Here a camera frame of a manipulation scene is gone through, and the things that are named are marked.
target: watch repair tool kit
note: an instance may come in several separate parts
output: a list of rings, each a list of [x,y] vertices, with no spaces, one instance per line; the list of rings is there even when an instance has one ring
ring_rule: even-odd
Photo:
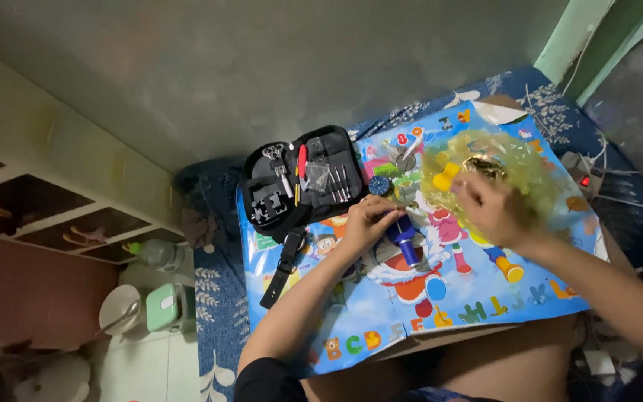
[[[293,272],[297,251],[304,247],[304,228],[348,212],[365,194],[352,142],[338,126],[263,145],[245,161],[239,187],[255,231],[284,244],[259,303],[265,308],[274,305]]]

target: white wall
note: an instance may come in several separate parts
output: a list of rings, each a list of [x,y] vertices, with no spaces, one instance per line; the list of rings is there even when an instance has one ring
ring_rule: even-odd
[[[172,172],[532,64],[568,0],[0,1],[0,60]]]

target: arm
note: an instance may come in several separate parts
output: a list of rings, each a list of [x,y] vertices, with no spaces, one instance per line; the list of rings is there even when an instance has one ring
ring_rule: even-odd
[[[349,208],[343,241],[269,309],[242,349],[238,374],[259,358],[294,359],[344,270],[405,215],[400,208],[376,195]]]
[[[453,190],[469,220],[496,245],[545,267],[582,295],[643,352],[643,282],[555,239],[533,221],[519,191],[478,174],[457,176]]]

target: small plastic bag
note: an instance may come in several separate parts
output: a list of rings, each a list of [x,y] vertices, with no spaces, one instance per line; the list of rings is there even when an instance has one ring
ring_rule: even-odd
[[[459,172],[478,169],[490,179],[517,187],[527,197],[527,205],[542,220],[547,220],[554,209],[557,190],[543,168],[540,154],[507,133],[465,130],[451,138],[437,137],[424,144],[422,161],[424,199],[448,209],[471,231],[478,232],[468,221],[458,197],[450,191],[452,180]]]
[[[326,164],[319,164],[316,162],[307,163],[307,179],[309,184],[308,189],[313,189],[318,192],[326,192],[326,182],[329,179],[329,166]]]

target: children's poster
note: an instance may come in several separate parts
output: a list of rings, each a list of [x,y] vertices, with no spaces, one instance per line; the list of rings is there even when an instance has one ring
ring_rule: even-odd
[[[462,227],[448,210],[424,199],[419,185],[423,141],[487,126],[473,104],[465,102],[355,143],[365,179],[389,178],[388,196],[408,206],[416,229],[412,244],[421,264],[410,268],[398,245],[384,236],[348,267],[301,357],[307,364],[304,375],[351,367],[411,334],[464,325],[521,323],[589,308],[556,276],[511,250],[488,243]],[[532,119],[496,130],[525,141],[543,157],[559,194],[552,229],[575,247],[605,256],[596,215]],[[413,158],[399,164],[399,155],[408,149]],[[266,313],[259,301],[275,272],[281,245],[255,233],[244,218],[241,197],[237,198],[254,330]],[[335,251],[344,241],[345,225],[346,215],[341,215],[307,227],[307,245],[297,254],[285,291]]]

